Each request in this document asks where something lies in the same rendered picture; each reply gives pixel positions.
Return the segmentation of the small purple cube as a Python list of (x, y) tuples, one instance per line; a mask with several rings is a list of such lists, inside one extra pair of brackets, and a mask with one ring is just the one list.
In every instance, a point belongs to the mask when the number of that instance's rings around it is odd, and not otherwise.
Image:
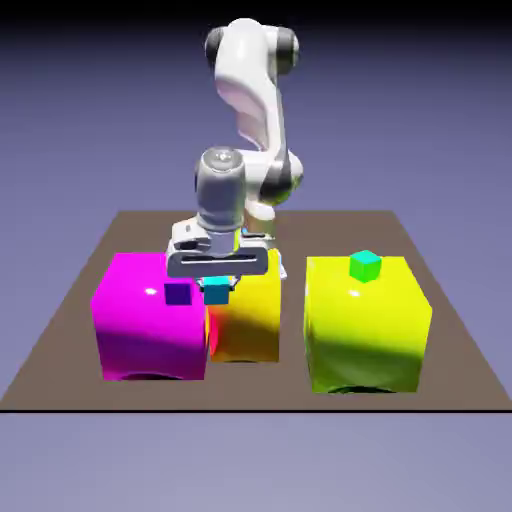
[(192, 303), (191, 286), (188, 282), (164, 284), (165, 301), (169, 306), (189, 306)]

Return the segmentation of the small green cube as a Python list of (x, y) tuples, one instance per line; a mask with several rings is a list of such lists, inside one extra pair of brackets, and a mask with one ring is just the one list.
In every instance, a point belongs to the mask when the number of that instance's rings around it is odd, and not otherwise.
[(376, 280), (381, 272), (382, 258), (369, 250), (353, 253), (349, 257), (349, 275), (359, 282)]

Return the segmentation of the large orange box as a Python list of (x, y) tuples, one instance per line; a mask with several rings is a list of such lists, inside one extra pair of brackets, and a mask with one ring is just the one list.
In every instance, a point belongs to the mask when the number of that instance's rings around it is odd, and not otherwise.
[(268, 253), (263, 275), (241, 278), (226, 305), (207, 308), (213, 362), (277, 362), (281, 316), (280, 257)]

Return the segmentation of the small teal cube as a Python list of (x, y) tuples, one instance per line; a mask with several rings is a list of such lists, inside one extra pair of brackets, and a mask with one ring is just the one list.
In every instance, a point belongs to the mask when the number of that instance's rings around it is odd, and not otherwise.
[(203, 279), (203, 299), (206, 305), (225, 305), (229, 303), (230, 278), (228, 276), (209, 276)]

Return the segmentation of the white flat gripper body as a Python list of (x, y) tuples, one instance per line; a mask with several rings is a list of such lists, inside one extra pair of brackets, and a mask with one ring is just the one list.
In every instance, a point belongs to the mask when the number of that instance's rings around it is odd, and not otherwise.
[(167, 258), (167, 275), (179, 278), (264, 275), (268, 252), (263, 247), (242, 247), (234, 253), (216, 257), (193, 251), (177, 251)]

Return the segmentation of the large yellow box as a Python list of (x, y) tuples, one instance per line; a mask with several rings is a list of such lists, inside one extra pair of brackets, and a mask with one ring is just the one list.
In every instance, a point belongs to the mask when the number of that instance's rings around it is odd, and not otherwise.
[(349, 275), (350, 256), (306, 260), (304, 343), (316, 393), (415, 392), (432, 307), (402, 256), (376, 280)]

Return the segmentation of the large magenta box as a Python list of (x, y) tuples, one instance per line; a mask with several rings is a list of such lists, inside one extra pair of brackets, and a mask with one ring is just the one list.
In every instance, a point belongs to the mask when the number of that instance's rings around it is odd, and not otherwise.
[[(164, 284), (188, 282), (192, 303), (169, 306)], [(191, 278), (170, 278), (160, 252), (117, 253), (90, 301), (103, 378), (202, 380), (205, 306)]]

